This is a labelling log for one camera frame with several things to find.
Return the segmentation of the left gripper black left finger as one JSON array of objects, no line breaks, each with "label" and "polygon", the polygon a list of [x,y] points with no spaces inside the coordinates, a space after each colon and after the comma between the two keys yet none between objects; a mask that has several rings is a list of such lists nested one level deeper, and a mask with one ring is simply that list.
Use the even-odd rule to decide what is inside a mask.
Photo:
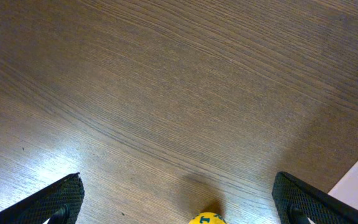
[{"label": "left gripper black left finger", "polygon": [[75,223],[84,197],[80,174],[69,174],[1,211],[0,223]]}]

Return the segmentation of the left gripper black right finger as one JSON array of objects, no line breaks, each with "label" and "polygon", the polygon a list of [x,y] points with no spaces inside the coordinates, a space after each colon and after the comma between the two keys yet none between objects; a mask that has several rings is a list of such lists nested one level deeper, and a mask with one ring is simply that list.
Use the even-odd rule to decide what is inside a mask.
[{"label": "left gripper black right finger", "polygon": [[358,210],[287,173],[278,172],[272,197],[282,223],[358,223]]}]

